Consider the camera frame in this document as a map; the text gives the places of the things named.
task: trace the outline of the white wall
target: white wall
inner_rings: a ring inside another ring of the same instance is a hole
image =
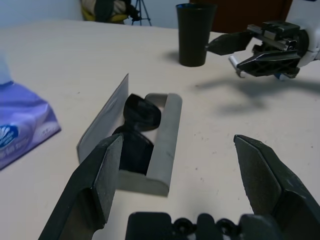
[[[149,17],[151,18],[151,24],[156,27],[162,28],[178,28],[177,19],[177,4],[188,3],[188,0],[144,0],[146,9],[148,11]],[[132,0],[132,5],[135,6],[136,0]],[[146,17],[143,5],[142,17]],[[127,19],[125,24],[131,25],[131,19]],[[142,25],[148,26],[148,20],[142,20]]]
[[[80,0],[0,0],[0,28],[44,19],[82,20]]]
[[[144,0],[151,23],[156,27],[178,28],[176,5],[183,0]],[[142,17],[146,17],[142,7]],[[80,0],[0,0],[0,28],[44,19],[82,20]],[[131,19],[125,24],[131,25]],[[142,25],[148,26],[147,20]]]

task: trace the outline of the white table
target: white table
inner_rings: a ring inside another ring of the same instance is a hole
[[[252,45],[237,56],[251,56]],[[171,92],[183,99],[171,188],[167,198],[116,191],[95,240],[124,240],[128,216],[137,211],[193,222],[209,213],[235,223],[251,213],[234,134],[271,146],[320,203],[320,62],[292,81],[241,79],[228,56],[208,53],[196,68],[178,64],[175,29],[76,21],[2,29],[0,49],[12,78],[48,100],[62,127],[0,172],[1,239],[38,239],[79,165],[80,137],[126,73],[132,93]]]

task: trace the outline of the wooden door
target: wooden door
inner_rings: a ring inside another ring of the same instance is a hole
[[[191,3],[216,4],[213,32],[235,33],[249,24],[286,20],[292,0],[190,0]]]

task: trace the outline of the black sunglasses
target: black sunglasses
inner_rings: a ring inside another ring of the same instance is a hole
[[[120,170],[146,175],[154,144],[141,132],[157,129],[161,111],[152,102],[131,94],[124,104],[124,124],[112,135],[122,134]]]

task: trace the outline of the purple tissue box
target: purple tissue box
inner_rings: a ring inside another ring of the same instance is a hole
[[[12,81],[0,85],[0,170],[60,130],[46,101]]]

